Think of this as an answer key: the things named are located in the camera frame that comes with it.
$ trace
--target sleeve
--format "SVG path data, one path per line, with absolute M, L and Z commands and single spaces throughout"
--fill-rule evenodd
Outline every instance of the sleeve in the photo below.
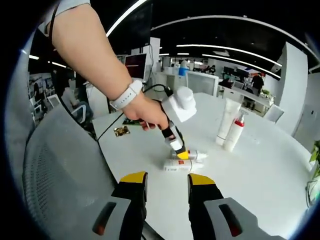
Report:
M 55 16 L 82 4 L 90 4 L 90 0 L 61 0 Z M 47 34 L 47 25 L 52 19 L 55 7 L 56 5 L 45 14 L 44 21 L 38 27 L 38 29 L 45 35 Z
M 72 92 L 72 90 L 69 87 L 66 88 L 65 90 L 66 90 L 66 93 L 67 93 L 67 97 L 69 98 L 72 106 L 76 106 L 79 103 L 79 101 L 75 98 L 75 95 Z

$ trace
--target small electronic component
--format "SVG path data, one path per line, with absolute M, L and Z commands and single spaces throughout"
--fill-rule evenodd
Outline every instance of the small electronic component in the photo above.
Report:
M 113 129 L 113 131 L 116 137 L 121 137 L 123 135 L 130 134 L 130 131 L 127 126 L 116 127 Z

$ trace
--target round white table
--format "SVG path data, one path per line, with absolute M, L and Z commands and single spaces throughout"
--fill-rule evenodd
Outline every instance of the round white table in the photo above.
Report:
M 197 113 L 175 124 L 186 146 L 207 152 L 204 168 L 195 173 L 213 179 L 225 198 L 233 198 L 258 218 L 270 235 L 288 238 L 293 234 L 306 206 L 305 186 L 309 180 L 310 153 L 274 123 L 249 112 L 233 152 L 216 145 L 225 101 L 205 93 L 195 94 Z M 93 121 L 97 136 L 120 113 Z M 160 130 L 144 132 L 129 126 L 130 134 L 116 137 L 113 128 L 99 143 L 115 179 L 139 171 L 148 172 L 148 224 L 166 240 L 193 239 L 188 218 L 188 172 L 163 171 L 170 147 Z

